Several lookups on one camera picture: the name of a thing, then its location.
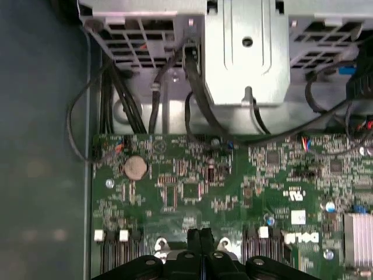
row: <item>screw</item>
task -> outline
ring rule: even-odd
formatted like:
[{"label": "screw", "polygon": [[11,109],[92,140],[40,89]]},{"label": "screw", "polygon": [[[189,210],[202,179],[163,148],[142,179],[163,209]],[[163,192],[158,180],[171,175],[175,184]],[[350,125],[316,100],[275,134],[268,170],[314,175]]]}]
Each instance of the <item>screw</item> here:
[{"label": "screw", "polygon": [[216,257],[216,258],[223,258],[223,254],[220,253],[220,252],[216,252],[216,253],[214,253],[213,256]]},{"label": "screw", "polygon": [[261,260],[260,258],[254,259],[253,262],[256,265],[264,265],[264,260]]},{"label": "screw", "polygon": [[326,249],[324,251],[324,259],[326,259],[328,261],[334,259],[334,253],[333,253],[333,251]]},{"label": "screw", "polygon": [[242,45],[245,47],[245,48],[248,48],[248,47],[251,47],[252,46],[252,39],[250,37],[245,37],[242,39]]},{"label": "screw", "polygon": [[113,179],[107,179],[106,182],[105,182],[105,186],[107,188],[114,188],[114,184],[115,184],[115,182],[114,182]]},{"label": "screw", "polygon": [[179,81],[179,76],[177,75],[176,72],[173,73],[173,82],[176,83]]}]

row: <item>cable tie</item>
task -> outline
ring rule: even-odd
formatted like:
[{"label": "cable tie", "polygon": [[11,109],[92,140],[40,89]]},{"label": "cable tie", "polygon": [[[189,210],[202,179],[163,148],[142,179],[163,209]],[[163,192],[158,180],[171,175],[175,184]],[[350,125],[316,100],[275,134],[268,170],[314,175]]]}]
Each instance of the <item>cable tie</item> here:
[{"label": "cable tie", "polygon": [[161,91],[161,84],[160,83],[153,83],[150,87],[152,92],[160,92]]}]

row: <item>integrated circuit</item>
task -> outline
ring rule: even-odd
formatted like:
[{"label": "integrated circuit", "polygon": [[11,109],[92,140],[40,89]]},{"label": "integrated circuit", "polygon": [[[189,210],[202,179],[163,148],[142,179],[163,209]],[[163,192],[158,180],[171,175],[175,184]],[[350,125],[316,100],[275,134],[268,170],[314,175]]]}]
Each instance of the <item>integrated circuit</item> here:
[{"label": "integrated circuit", "polygon": [[331,160],[330,161],[330,172],[332,174],[339,174],[343,172],[343,163],[341,160]]},{"label": "integrated circuit", "polygon": [[280,153],[278,150],[267,151],[267,165],[279,165]]},{"label": "integrated circuit", "polygon": [[182,197],[185,200],[200,200],[199,183],[184,183]]}]

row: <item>motherboard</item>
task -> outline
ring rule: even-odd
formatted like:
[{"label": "motherboard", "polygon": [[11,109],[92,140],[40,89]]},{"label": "motherboard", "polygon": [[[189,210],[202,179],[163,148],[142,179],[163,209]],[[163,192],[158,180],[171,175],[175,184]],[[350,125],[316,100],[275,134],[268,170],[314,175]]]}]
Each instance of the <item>motherboard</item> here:
[{"label": "motherboard", "polygon": [[92,276],[145,254],[166,261],[186,249],[188,229],[211,228],[216,249],[242,263],[261,255],[320,279],[366,279],[373,150],[323,156],[354,145],[342,134],[256,147],[207,135],[98,135],[94,154],[106,160],[93,167]]}]

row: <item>heatsink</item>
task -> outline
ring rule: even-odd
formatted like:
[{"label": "heatsink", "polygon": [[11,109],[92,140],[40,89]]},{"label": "heatsink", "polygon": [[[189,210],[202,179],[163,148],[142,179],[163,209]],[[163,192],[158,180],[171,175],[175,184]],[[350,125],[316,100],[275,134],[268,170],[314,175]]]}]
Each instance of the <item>heatsink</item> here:
[{"label": "heatsink", "polygon": [[345,264],[354,268],[373,267],[373,216],[344,216]]}]

